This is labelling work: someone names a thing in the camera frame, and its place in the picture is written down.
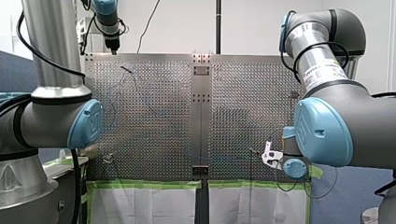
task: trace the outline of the silver robot arm segment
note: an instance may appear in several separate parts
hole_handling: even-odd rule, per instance
[[[284,41],[285,46],[281,49],[293,59],[301,54],[295,62],[306,89],[295,109],[294,127],[284,130],[283,138],[289,141],[282,162],[285,173],[293,178],[304,175],[301,161],[288,162],[301,155],[334,167],[395,169],[395,99],[373,98],[363,85],[349,79],[353,76],[340,66],[342,58],[336,60],[343,51],[323,44],[341,45],[356,66],[366,44],[359,19],[342,9],[292,14],[283,28],[281,45]]]
[[[72,1],[22,0],[22,5],[31,46],[80,71]],[[83,77],[35,55],[34,62],[38,87],[31,96],[0,104],[0,218],[6,223],[57,223],[58,184],[47,179],[38,148],[87,147],[102,130],[102,106]]]

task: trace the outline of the black cable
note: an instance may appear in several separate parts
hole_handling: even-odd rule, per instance
[[[80,55],[85,54],[85,49],[87,48],[87,45],[88,45],[88,34],[90,33],[92,22],[95,20],[95,18],[96,18],[96,13],[93,14],[93,16],[90,20],[90,23],[88,24],[87,34],[85,34],[85,36],[84,36],[84,43],[83,43],[83,46],[81,46],[81,49],[79,51]]]
[[[394,96],[396,97],[396,91],[389,91],[389,92],[381,92],[377,94],[373,94],[373,98],[381,98],[381,97],[387,97],[387,96]]]
[[[279,166],[279,164],[280,164],[282,161],[283,161],[283,158],[280,159],[280,160],[277,162],[276,167],[275,167],[275,169],[274,169],[275,183],[276,183],[276,186],[277,186],[280,190],[282,190],[283,192],[289,192],[289,191],[292,191],[292,190],[297,186],[297,181],[298,181],[298,180],[296,180],[296,181],[294,182],[293,186],[291,186],[290,189],[283,189],[282,187],[280,187],[279,182],[277,182],[276,171],[277,171],[277,167]]]
[[[29,102],[31,100],[32,97],[30,96],[30,94],[24,94],[24,95],[16,96],[14,98],[11,98],[3,102],[2,104],[0,104],[0,118],[3,117],[6,113],[8,113],[10,110],[19,106],[20,104]]]
[[[396,186],[396,180],[393,180],[392,182],[388,183],[387,185],[385,185],[385,186],[381,187],[380,189],[376,190],[376,191],[374,192],[374,194],[375,194],[376,196],[385,197],[385,194],[383,194],[383,192],[384,192],[385,190],[391,189],[391,188],[393,188],[393,187],[395,187],[395,186]]]
[[[36,48],[34,48],[33,46],[29,45],[29,44],[26,42],[26,40],[25,40],[25,39],[23,38],[23,36],[21,35],[21,25],[22,25],[23,19],[24,19],[24,14],[23,14],[23,12],[22,12],[20,18],[18,19],[18,24],[17,24],[17,36],[18,36],[18,38],[21,40],[22,44],[23,44],[26,48],[28,48],[30,51],[32,51],[32,53],[33,53],[36,57],[38,57],[39,59],[43,60],[44,62],[46,62],[46,63],[48,63],[48,64],[50,64],[50,65],[52,65],[52,66],[54,66],[54,67],[56,67],[56,68],[58,68],[58,69],[61,69],[62,71],[65,71],[65,72],[67,72],[67,73],[70,73],[70,74],[73,74],[73,75],[82,77],[83,83],[85,84],[85,74],[80,73],[80,72],[75,71],[75,70],[68,69],[68,68],[66,68],[66,67],[63,67],[63,66],[61,66],[61,65],[59,65],[59,64],[57,64],[57,63],[51,61],[51,60],[48,59],[46,56],[44,56],[40,51],[38,51]]]
[[[289,19],[290,19],[290,16],[292,16],[292,14],[294,14],[294,13],[296,13],[296,11],[290,10],[290,11],[288,12],[287,16],[286,16],[286,19],[285,19],[285,27],[283,28],[283,32],[282,32],[282,36],[281,36],[281,42],[280,42],[280,44],[281,44],[281,46],[280,46],[280,48],[281,48],[281,51],[280,51],[280,60],[282,61],[283,65],[284,65],[287,69],[289,69],[291,72],[293,72],[293,69],[292,69],[290,66],[288,66],[288,64],[286,63],[285,58],[284,58],[284,56],[283,56],[283,52],[286,51],[286,47],[285,47],[285,44],[286,44],[286,32],[288,31]]]
[[[155,4],[155,7],[154,7],[154,9],[152,10],[151,15],[150,15],[149,18],[148,18],[148,23],[147,23],[147,25],[146,25],[145,31],[144,31],[144,32],[142,33],[142,35],[140,36],[140,39],[139,39],[139,47],[137,48],[137,53],[140,52],[140,48],[142,47],[143,36],[145,36],[146,31],[147,31],[148,28],[149,28],[149,23],[151,22],[151,19],[152,19],[152,17],[154,16],[154,13],[155,13],[155,11],[157,10],[158,5],[160,4],[160,1],[161,1],[161,0],[158,0],[157,3]]]
[[[81,172],[78,165],[77,149],[70,149],[73,158],[73,168],[75,173],[75,204],[72,217],[72,224],[78,223],[79,206],[81,204]]]
[[[332,190],[334,189],[335,184],[337,183],[337,180],[338,180],[337,167],[334,167],[334,171],[335,171],[335,178],[334,178],[334,183],[332,183],[332,187],[326,193],[324,193],[318,197],[314,197],[310,193],[308,193],[308,190],[306,189],[306,184],[305,184],[305,177],[303,177],[303,186],[304,186],[306,196],[308,196],[308,198],[310,198],[310,199],[321,199],[321,198],[326,197],[328,194],[330,194],[330,192],[332,192]]]
[[[85,6],[84,0],[81,0],[81,3],[82,3],[82,6],[84,7],[84,9],[86,11],[89,11],[91,9],[92,0],[88,0],[88,5],[87,6]]]
[[[347,49],[346,49],[343,45],[338,44],[338,43],[336,43],[336,42],[331,42],[331,41],[325,41],[325,42],[319,42],[319,43],[316,43],[316,44],[312,44],[312,45],[307,46],[305,49],[303,49],[303,50],[297,55],[297,57],[295,57],[295,59],[294,59],[293,73],[294,73],[294,77],[296,78],[296,80],[297,80],[299,83],[301,83],[301,80],[300,80],[299,77],[298,77],[298,71],[297,71],[297,64],[298,64],[298,62],[300,61],[300,59],[303,57],[303,55],[304,55],[307,51],[309,51],[309,50],[311,50],[311,49],[314,49],[314,48],[316,48],[317,46],[320,46],[320,45],[329,45],[329,46],[330,46],[330,45],[333,45],[333,46],[336,46],[336,47],[340,48],[340,49],[344,52],[345,57],[346,57],[346,60],[345,60],[344,64],[342,65],[342,68],[346,68],[346,67],[347,67],[347,64],[349,63],[349,52],[347,51]]]
[[[93,20],[93,23],[95,24],[96,29],[98,29],[98,31],[99,31],[102,35],[104,35],[104,36],[118,37],[118,36],[121,36],[121,35],[126,34],[126,33],[129,32],[129,27],[128,27],[127,25],[125,25],[125,23],[123,22],[123,20],[120,19],[120,18],[119,18],[119,23],[121,23],[121,25],[123,26],[123,30],[122,30],[121,32],[118,32],[117,34],[114,34],[114,35],[108,35],[108,34],[105,33],[105,31],[101,30],[101,29],[99,28],[98,23],[96,22],[96,20]]]

